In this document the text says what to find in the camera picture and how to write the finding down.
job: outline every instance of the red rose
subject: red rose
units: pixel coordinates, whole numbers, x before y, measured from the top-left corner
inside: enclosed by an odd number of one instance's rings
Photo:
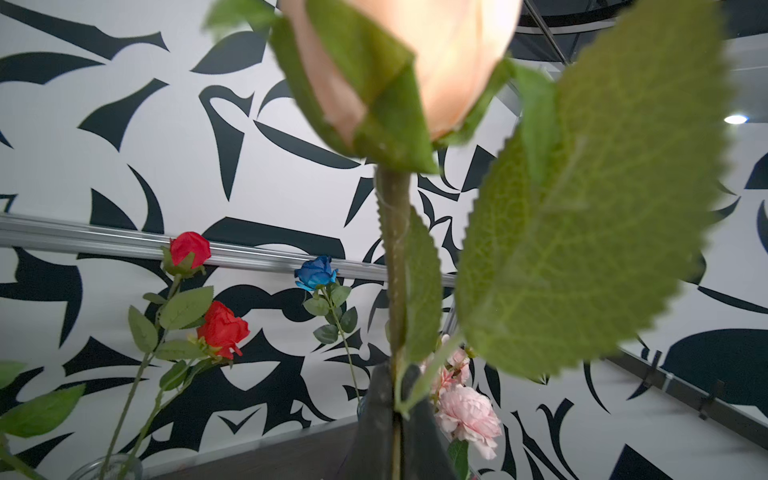
[[[218,355],[232,360],[231,349],[242,356],[243,353],[237,348],[237,342],[248,336],[248,322],[235,317],[232,310],[225,307],[221,302],[213,302],[205,313],[205,324],[197,329],[198,337],[205,337],[205,341],[210,346],[220,346]]]
[[[184,232],[170,241],[170,258],[178,266],[190,253],[194,253],[192,268],[197,268],[210,258],[210,243],[200,234]]]

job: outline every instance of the glass vase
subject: glass vase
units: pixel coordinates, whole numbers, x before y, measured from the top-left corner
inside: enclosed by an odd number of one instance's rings
[[[69,475],[67,480],[98,480],[99,472],[101,472],[101,466],[104,464],[104,459],[101,457],[93,462],[83,465],[82,468],[77,470],[72,475]],[[104,480],[118,480],[120,470],[123,465],[128,462],[128,454],[115,453],[109,458],[109,465],[107,467],[107,474],[104,476]],[[134,458],[127,464],[125,476],[123,480],[141,480],[143,475],[143,469],[141,467],[141,460]]]

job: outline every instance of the aluminum rail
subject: aluminum rail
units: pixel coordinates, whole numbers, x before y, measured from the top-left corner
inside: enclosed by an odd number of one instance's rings
[[[163,257],[160,247],[169,241],[168,235],[156,233],[0,214],[0,246],[3,247],[159,260]],[[302,253],[218,242],[211,242],[210,253],[206,265],[281,273],[293,273],[302,263],[315,258]],[[375,263],[333,259],[333,267],[346,278],[387,280],[386,267]],[[443,275],[442,284],[454,286],[455,276]]]

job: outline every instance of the blue rose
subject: blue rose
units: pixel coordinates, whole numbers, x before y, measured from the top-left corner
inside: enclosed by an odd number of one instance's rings
[[[301,268],[293,271],[293,276],[299,279],[296,285],[308,292],[314,292],[318,286],[336,282],[338,272],[338,268],[331,270],[331,257],[322,255],[315,260],[304,262]]]

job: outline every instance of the pink peony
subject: pink peony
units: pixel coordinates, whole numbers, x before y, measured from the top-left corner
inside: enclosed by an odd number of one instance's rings
[[[496,457],[493,438],[502,434],[501,421],[487,397],[470,387],[456,385],[440,396],[438,409],[435,419],[443,432],[469,440],[486,460]]]

